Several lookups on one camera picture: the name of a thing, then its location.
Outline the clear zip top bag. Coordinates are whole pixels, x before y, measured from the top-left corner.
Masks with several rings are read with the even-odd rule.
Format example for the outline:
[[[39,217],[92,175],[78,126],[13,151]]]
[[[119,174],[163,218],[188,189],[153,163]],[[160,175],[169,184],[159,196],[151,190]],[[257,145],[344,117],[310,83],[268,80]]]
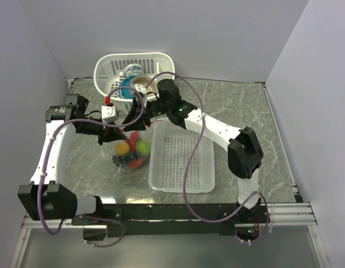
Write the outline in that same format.
[[[126,132],[124,140],[115,142],[112,161],[118,168],[136,169],[149,157],[151,144],[151,131]]]

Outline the yellow fake lemon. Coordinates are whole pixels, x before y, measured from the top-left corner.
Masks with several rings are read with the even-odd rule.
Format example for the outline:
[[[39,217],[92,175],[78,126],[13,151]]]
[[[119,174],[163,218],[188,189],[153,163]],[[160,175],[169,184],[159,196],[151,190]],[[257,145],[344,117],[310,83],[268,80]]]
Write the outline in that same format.
[[[118,156],[127,154],[130,151],[130,146],[126,141],[121,141],[115,146],[115,152]]]

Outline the green fake lime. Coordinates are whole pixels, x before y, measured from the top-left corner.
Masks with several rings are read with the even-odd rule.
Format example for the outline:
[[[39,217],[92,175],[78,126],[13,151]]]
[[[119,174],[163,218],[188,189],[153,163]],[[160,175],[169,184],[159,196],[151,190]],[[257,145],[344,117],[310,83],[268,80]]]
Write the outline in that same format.
[[[148,140],[139,140],[136,142],[136,152],[147,156],[151,151],[151,142]]]

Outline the dark fake grapes bunch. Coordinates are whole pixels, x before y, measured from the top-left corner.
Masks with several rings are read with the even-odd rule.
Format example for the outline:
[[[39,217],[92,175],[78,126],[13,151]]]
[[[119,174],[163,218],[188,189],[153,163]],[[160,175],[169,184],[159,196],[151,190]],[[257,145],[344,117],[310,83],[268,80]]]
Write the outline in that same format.
[[[138,155],[135,152],[128,152],[124,155],[113,155],[112,161],[116,166],[128,166],[138,159]]]

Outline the red fake apple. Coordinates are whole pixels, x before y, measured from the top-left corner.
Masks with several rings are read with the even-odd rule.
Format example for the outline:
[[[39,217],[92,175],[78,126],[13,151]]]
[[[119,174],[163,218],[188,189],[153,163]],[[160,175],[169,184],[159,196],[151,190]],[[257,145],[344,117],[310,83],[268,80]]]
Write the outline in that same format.
[[[128,154],[128,167],[135,169],[143,163],[143,157],[139,152],[130,152]]]

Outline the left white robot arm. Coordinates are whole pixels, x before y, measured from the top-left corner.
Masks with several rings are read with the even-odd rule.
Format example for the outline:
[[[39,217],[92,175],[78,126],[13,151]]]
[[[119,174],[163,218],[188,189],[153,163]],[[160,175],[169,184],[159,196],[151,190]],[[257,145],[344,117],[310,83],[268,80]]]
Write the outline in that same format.
[[[32,220],[72,219],[84,214],[91,224],[104,220],[103,203],[98,196],[80,197],[64,186],[69,149],[77,133],[94,135],[98,143],[124,140],[114,124],[119,115],[112,104],[102,106],[100,118],[85,114],[89,101],[79,94],[69,94],[61,106],[51,106],[45,113],[46,136],[36,171],[29,184],[21,185],[18,198]]]

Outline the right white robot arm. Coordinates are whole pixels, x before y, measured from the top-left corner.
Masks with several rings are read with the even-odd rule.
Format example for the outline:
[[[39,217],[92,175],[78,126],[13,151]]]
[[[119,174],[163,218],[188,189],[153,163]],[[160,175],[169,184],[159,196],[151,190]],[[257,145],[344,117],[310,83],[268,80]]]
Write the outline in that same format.
[[[251,127],[240,129],[223,123],[204,113],[182,99],[179,88],[172,79],[163,79],[157,84],[158,97],[143,103],[138,100],[142,93],[135,94],[132,107],[124,123],[127,129],[145,130],[151,119],[160,115],[176,126],[206,137],[225,149],[228,168],[238,178],[238,216],[244,222],[251,222],[258,215],[260,204],[258,194],[258,170],[263,151],[255,131]]]

